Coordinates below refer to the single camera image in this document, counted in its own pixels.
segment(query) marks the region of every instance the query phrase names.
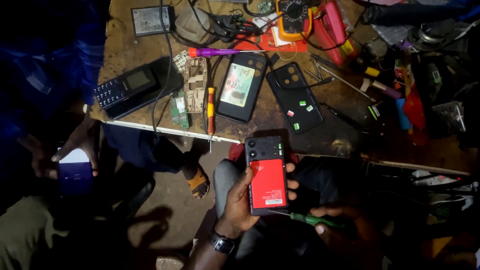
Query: yellow screwdriver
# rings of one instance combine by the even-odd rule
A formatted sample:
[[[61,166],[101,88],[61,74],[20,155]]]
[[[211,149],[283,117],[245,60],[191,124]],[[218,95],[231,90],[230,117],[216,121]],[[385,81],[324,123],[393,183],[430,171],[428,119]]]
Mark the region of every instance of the yellow screwdriver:
[[[215,132],[215,122],[213,120],[213,98],[214,98],[215,88],[208,88],[208,105],[207,105],[207,116],[208,116],[208,135],[210,135],[210,154],[212,153],[212,137]]]

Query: floor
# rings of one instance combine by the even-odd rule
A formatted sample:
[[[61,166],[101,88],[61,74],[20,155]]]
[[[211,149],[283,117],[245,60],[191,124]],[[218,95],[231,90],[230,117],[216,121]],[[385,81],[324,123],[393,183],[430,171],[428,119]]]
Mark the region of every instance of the floor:
[[[183,152],[190,150],[193,138],[169,138]],[[200,165],[212,181],[215,166],[228,155],[228,142],[213,142],[212,153],[200,158]],[[204,215],[214,204],[213,186],[206,197],[194,198],[189,190],[183,174],[154,174],[156,181],[152,195],[137,212],[138,223],[128,229],[128,239],[135,249],[148,250],[154,255],[158,251],[162,255],[165,250],[182,248],[189,244]]]

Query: orange multimeter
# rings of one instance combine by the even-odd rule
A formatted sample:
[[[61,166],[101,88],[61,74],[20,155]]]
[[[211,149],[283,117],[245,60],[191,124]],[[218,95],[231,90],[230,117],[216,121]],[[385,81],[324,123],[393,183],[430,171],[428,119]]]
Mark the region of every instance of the orange multimeter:
[[[277,0],[276,13],[287,13],[278,19],[278,36],[283,41],[302,40],[312,31],[312,10],[305,0]]]

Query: id card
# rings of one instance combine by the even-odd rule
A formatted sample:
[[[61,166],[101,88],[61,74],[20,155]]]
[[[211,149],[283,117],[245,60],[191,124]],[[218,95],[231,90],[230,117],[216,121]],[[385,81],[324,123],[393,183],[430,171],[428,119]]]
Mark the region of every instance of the id card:
[[[223,86],[221,101],[245,107],[255,70],[232,63]]]

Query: wooden table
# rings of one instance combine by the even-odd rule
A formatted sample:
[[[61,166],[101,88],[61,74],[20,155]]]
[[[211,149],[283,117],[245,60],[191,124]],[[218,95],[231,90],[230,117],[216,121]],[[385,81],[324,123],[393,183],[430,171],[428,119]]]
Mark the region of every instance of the wooden table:
[[[256,11],[256,5],[260,0],[254,0],[249,5],[252,11]],[[341,0],[347,17],[354,23],[363,7],[350,0]],[[190,8],[186,0],[177,0],[169,3],[166,0],[164,5],[172,4],[175,13],[179,14],[183,9]],[[105,62],[100,71],[99,83],[112,79],[125,71],[131,70],[144,63],[151,62],[160,56],[168,55],[168,48],[164,35],[153,35],[146,37],[135,37],[133,33],[132,16],[130,8],[141,8],[158,5],[157,0],[115,0],[112,1],[110,14],[112,20],[107,25],[107,40],[105,44]],[[226,2],[208,2],[199,0],[196,7],[215,14],[230,14],[233,9],[242,9],[241,4]],[[362,41],[368,41],[377,35],[370,26],[359,25],[354,36]],[[174,56],[187,47],[170,39]],[[226,48],[228,44],[216,42],[212,48]],[[313,48],[308,51],[325,56]],[[283,52],[284,57],[292,57],[293,53]],[[307,53],[298,53],[293,61],[305,70],[314,71],[313,62]],[[279,60],[274,67],[278,68],[290,61]],[[214,75],[214,85],[219,86],[220,79],[227,69],[228,60],[220,63],[217,74]],[[310,84],[316,81],[309,75],[305,75]],[[353,85],[360,87],[361,76],[345,77]],[[277,103],[270,87],[264,81],[258,102],[253,113],[252,120],[247,124],[240,124],[231,120],[216,117],[215,140],[230,142],[243,142],[245,138],[255,135],[282,135],[287,138],[291,148],[300,154],[327,155],[339,157],[362,157],[368,161],[381,162],[385,164],[406,166],[406,167],[434,167],[460,172],[471,172],[473,170],[476,151],[460,150],[455,137],[440,140],[431,140],[424,146],[415,146],[412,138],[398,129],[398,120],[395,113],[395,105],[390,100],[390,113],[381,120],[374,121],[368,112],[367,106],[372,102],[364,96],[351,89],[349,86],[335,80],[331,84],[314,87],[313,92],[317,100],[322,100],[332,107],[349,115],[362,125],[373,130],[374,136],[364,135],[353,127],[349,126],[333,113],[323,109],[325,121],[320,126],[307,131],[301,135],[294,135]],[[388,97],[369,89],[367,93],[377,100],[388,101]],[[100,110],[96,103],[91,116],[105,123],[119,124],[136,128],[151,129],[151,110],[153,105],[139,109],[119,121],[111,121]],[[195,136],[207,138],[204,133],[201,114],[190,114],[192,126],[188,131],[183,131],[178,125],[171,121],[168,98],[161,99],[155,109],[155,117],[160,120],[158,130],[164,133]]]

